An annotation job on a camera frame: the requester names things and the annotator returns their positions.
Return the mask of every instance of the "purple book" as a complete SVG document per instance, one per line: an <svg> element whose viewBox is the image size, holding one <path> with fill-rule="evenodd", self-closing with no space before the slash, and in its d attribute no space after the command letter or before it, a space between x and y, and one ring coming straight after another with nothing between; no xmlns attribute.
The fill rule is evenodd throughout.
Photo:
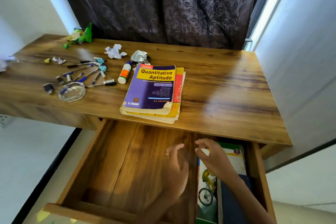
<svg viewBox="0 0 336 224"><path fill-rule="evenodd" d="M169 114L173 102L174 80L175 66L138 64L121 110Z"/></svg>

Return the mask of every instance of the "dark blue notebook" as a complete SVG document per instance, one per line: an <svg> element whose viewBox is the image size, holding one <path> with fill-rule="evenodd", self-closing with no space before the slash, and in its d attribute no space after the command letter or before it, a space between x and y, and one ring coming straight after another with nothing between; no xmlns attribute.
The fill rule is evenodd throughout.
<svg viewBox="0 0 336 224"><path fill-rule="evenodd" d="M246 186L252 190L252 185L250 178L246 175L239 175L246 184ZM248 224L243 209L238 203L236 197L233 195L232 191L228 186L220 182L221 199L222 199L222 209L223 209L223 222L224 224Z"/></svg>

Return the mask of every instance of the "black baseboard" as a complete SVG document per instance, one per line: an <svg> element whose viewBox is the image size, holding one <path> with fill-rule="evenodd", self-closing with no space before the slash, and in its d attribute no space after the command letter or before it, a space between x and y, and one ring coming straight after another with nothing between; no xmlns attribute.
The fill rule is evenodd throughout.
<svg viewBox="0 0 336 224"><path fill-rule="evenodd" d="M297 160L299 160L299 159L301 159L301 158L305 158L305 157L307 157L307 156L309 156L309 155L311 155L311 154L314 154L314 153L316 153L316 152L318 152L318 151L320 151L320 150L323 150L323 149L325 149L325 148L328 148L329 146L332 146L332 145L334 145L334 144L336 144L336 138L333 139L333 140L331 140L330 142L327 142L327 143L325 143L325 144L322 144L322 145L320 145L320 146L317 146L316 148L311 149L311 150L309 150L309 151L307 151L307 152L305 152L305 153L303 153L303 154L301 154L301 155L298 155L298 156L296 156L296 157L294 157L294 158L291 158L290 160L287 160L287 161L285 161L285 162L283 162L283 163L281 163L281 164L279 164L279 165L277 165L277 166L275 166L275 167L273 167L273 168L267 169L267 170L266 170L266 173L269 173L269 172L272 172L272 171L274 171L274 170L276 170L276 169L279 169L279 168L281 168L281 167L284 167L284 166L286 166L286 165L288 165L288 164L290 164L290 163L293 163L293 162L295 162L295 161L297 161Z"/></svg>
<svg viewBox="0 0 336 224"><path fill-rule="evenodd" d="M40 182L36 185L35 189L30 194L27 201L24 203L19 213L14 218L12 224L22 224L23 223L28 213L30 212L31 208L33 207L33 205L39 198L45 186L47 186L49 180L52 178L53 174L57 170L58 166L62 162L65 155L68 153L69 149L71 148L71 146L73 145L74 141L76 140L76 138L78 137L81 131L82 131L81 128L75 128L75 130L72 132L69 139L62 147L61 151L57 154L56 158L51 163L46 173L42 176L42 179L40 180Z"/></svg>

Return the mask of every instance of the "bicycle wheel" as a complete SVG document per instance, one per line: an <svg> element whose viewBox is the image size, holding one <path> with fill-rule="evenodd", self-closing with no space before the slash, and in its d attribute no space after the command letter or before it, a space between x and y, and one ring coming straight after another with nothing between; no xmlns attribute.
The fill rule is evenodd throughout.
<svg viewBox="0 0 336 224"><path fill-rule="evenodd" d="M210 189L202 188L198 192L198 199L201 201L203 205L211 205L213 201L213 194Z"/></svg>

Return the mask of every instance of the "open drawer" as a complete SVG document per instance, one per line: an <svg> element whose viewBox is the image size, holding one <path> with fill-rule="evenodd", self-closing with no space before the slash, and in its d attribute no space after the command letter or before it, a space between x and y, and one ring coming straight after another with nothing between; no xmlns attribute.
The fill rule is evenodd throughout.
<svg viewBox="0 0 336 224"><path fill-rule="evenodd" d="M103 119L57 203L47 204L44 210L88 223L130 223L161 191L166 148L184 143L179 154L189 162L187 187L162 221L195 223L197 156L194 142L204 137L209 136ZM225 138L209 138L225 141ZM238 143L244 146L254 195L275 220L258 144Z"/></svg>

